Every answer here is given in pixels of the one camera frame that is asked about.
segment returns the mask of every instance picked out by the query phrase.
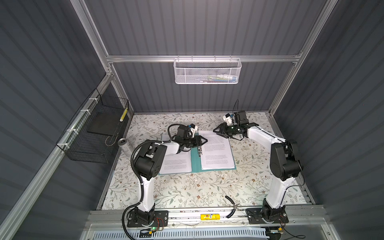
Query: gray wall panel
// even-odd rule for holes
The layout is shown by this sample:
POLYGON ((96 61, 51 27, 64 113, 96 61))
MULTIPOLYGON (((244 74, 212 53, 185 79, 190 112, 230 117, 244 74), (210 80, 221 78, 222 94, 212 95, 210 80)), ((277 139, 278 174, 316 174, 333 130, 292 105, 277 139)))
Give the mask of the gray wall panel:
POLYGON ((86 0, 110 55, 292 55, 325 0, 86 0))
POLYGON ((291 63, 243 63, 238 84, 176 84, 172 63, 114 63, 136 113, 268 110, 291 63))
POLYGON ((275 114, 342 239, 384 227, 383 40, 384 1, 339 1, 275 114))
MULTIPOLYGON (((2 222, 105 71, 69 1, 2 0, 0 11, 2 222)), ((14 239, 77 239, 110 168, 64 158, 14 239)))

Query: table surface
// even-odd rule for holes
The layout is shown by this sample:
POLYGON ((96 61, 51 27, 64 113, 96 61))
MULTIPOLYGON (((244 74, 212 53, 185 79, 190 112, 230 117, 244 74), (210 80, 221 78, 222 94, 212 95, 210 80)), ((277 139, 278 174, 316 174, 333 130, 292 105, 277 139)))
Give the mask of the table surface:
MULTIPOLYGON (((194 123, 199 130, 213 130, 223 122, 223 113, 134 115, 127 139, 137 146, 146 139, 161 139, 170 124, 194 123)), ((249 122, 273 133, 265 113, 247 113, 249 122)), ((171 132, 176 133, 177 126, 171 132)), ((241 206, 261 205, 268 194, 273 174, 269 170, 270 154, 263 146, 248 138, 230 139, 236 170, 159 175, 155 180, 156 208, 227 207, 230 196, 241 206)), ((102 209, 124 209, 138 201, 138 179, 128 157, 119 157, 102 209)), ((287 204, 305 204, 299 187, 291 187, 287 204)))

